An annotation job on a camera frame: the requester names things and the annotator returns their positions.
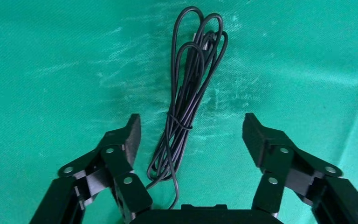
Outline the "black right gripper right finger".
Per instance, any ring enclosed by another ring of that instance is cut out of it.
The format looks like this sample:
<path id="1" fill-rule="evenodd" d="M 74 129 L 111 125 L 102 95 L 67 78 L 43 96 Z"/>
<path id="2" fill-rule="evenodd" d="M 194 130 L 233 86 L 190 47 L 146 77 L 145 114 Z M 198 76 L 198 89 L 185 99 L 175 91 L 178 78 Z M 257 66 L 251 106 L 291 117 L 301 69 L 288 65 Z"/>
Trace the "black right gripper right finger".
<path id="1" fill-rule="evenodd" d="M 311 207 L 319 224 L 358 224 L 358 191 L 343 172 L 300 148 L 284 131 L 266 127 L 246 113 L 243 141 L 262 178 L 252 209 L 276 218 L 285 188 Z"/>

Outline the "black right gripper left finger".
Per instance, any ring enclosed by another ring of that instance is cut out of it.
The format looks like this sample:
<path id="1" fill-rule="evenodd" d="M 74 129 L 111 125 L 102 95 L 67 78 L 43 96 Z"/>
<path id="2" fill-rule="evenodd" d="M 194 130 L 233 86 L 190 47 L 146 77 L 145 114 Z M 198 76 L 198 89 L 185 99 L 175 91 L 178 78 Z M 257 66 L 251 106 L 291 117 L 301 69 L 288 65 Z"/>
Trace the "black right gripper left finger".
<path id="1" fill-rule="evenodd" d="M 152 209 L 152 198 L 133 170 L 141 140 L 140 115 L 104 134 L 95 149 L 62 166 L 30 223 L 80 224 L 86 207 L 109 189 L 123 221 Z"/>

